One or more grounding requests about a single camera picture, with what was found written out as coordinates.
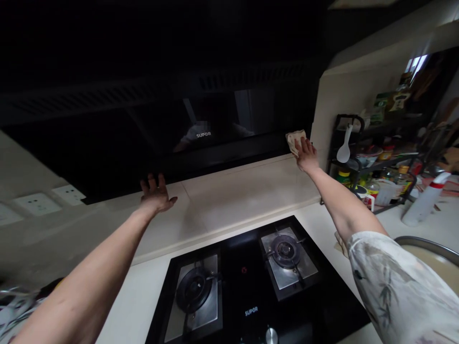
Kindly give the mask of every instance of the spray bottle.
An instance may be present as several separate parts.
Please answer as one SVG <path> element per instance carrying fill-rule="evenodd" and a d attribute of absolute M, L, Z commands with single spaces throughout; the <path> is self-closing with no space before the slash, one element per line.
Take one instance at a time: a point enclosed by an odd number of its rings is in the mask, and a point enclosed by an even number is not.
<path fill-rule="evenodd" d="M 441 191 L 445 186 L 451 173 L 443 172 L 435 178 L 430 185 L 421 193 L 418 199 L 408 209 L 402 217 L 402 222 L 410 227 L 416 227 L 424 221 L 434 208 L 435 203 L 440 197 Z"/>

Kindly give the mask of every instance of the gas stove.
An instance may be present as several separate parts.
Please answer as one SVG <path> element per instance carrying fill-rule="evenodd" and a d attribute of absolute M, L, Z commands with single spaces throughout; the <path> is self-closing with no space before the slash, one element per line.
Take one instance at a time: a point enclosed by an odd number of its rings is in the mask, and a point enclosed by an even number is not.
<path fill-rule="evenodd" d="M 336 343 L 369 322 L 291 216 L 172 259 L 146 343 Z"/>

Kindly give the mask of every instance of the black range hood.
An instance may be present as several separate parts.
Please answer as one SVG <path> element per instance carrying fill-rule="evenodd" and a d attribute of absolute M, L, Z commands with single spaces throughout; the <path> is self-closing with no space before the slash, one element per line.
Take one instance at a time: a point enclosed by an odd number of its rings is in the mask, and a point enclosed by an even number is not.
<path fill-rule="evenodd" d="M 333 55 L 415 9 L 330 3 L 4 0 L 0 128 L 86 204 L 288 153 Z"/>

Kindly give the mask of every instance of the vent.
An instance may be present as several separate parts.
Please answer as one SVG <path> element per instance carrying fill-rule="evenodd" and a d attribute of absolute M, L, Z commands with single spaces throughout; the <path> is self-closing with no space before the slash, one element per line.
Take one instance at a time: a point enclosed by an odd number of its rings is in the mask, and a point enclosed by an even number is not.
<path fill-rule="evenodd" d="M 203 91 L 215 91 L 298 78 L 303 75 L 303 70 L 304 63 L 279 67 L 247 68 L 200 76 L 199 83 Z"/>
<path fill-rule="evenodd" d="M 28 115 L 55 117 L 139 105 L 171 96 L 166 82 L 129 82 L 115 86 L 80 87 L 47 94 L 21 95 L 8 104 Z"/>

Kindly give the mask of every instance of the electrical outlet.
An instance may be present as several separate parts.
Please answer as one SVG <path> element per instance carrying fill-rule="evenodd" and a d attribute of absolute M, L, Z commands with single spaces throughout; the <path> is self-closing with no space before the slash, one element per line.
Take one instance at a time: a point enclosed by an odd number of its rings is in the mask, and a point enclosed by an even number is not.
<path fill-rule="evenodd" d="M 43 193 L 35 193 L 29 196 L 19 197 L 13 201 L 35 216 L 54 213 L 62 209 L 57 203 Z"/>
<path fill-rule="evenodd" d="M 0 226 L 9 225 L 18 221 L 22 221 L 24 218 L 17 212 L 12 211 L 6 205 L 0 203 Z"/>
<path fill-rule="evenodd" d="M 80 200 L 86 197 L 72 185 L 66 185 L 60 188 L 55 188 L 53 189 L 53 191 L 56 195 L 58 195 L 60 198 L 62 198 L 70 205 L 83 204 L 83 202 Z"/>

